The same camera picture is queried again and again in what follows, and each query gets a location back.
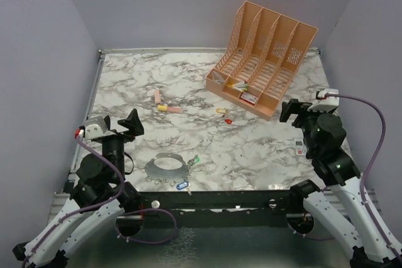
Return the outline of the green key tag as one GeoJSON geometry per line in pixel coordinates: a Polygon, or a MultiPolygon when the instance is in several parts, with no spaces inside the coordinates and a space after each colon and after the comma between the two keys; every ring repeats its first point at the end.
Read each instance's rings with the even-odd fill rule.
{"type": "Polygon", "coordinates": [[[200,158],[199,158],[197,155],[195,155],[192,159],[190,159],[190,160],[187,162],[187,165],[188,165],[189,167],[192,167],[194,164],[197,164],[199,161],[200,161],[200,158]]]}

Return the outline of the blue key tag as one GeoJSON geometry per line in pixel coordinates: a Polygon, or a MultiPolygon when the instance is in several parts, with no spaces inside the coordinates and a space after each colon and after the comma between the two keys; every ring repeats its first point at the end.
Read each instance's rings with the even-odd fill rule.
{"type": "Polygon", "coordinates": [[[184,190],[184,189],[187,189],[188,187],[189,187],[189,182],[188,181],[182,181],[181,183],[178,183],[177,185],[176,185],[176,189],[177,190],[184,190]]]}

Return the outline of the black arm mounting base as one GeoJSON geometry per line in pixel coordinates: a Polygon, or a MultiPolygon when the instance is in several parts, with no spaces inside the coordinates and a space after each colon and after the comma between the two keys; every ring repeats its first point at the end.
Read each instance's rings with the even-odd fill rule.
{"type": "Polygon", "coordinates": [[[126,228],[285,227],[288,214],[302,215],[304,199],[318,191],[306,180],[289,190],[138,192],[125,183],[117,209],[126,228]]]}

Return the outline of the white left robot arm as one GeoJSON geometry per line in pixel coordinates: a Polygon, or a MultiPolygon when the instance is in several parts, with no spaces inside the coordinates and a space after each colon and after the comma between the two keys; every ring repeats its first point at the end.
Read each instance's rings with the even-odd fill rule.
{"type": "Polygon", "coordinates": [[[138,111],[133,109],[126,119],[117,122],[125,131],[110,128],[109,116],[88,119],[75,133],[76,142],[89,154],[77,170],[79,181],[61,211],[43,234],[13,249],[23,267],[40,267],[50,263],[61,243],[89,215],[102,206],[117,201],[125,214],[134,213],[140,205],[140,194],[125,180],[124,145],[144,134],[138,111]]]}

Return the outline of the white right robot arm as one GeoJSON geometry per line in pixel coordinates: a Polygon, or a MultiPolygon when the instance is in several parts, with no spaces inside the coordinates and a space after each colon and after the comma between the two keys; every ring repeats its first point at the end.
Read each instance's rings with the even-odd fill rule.
{"type": "Polygon", "coordinates": [[[295,212],[306,210],[342,246],[351,267],[401,267],[401,242],[391,233],[364,186],[364,178],[342,149],[346,137],[334,95],[319,97],[317,104],[291,99],[282,103],[280,122],[296,116],[306,157],[318,177],[340,201],[342,215],[311,180],[291,187],[288,204],[295,212]]]}

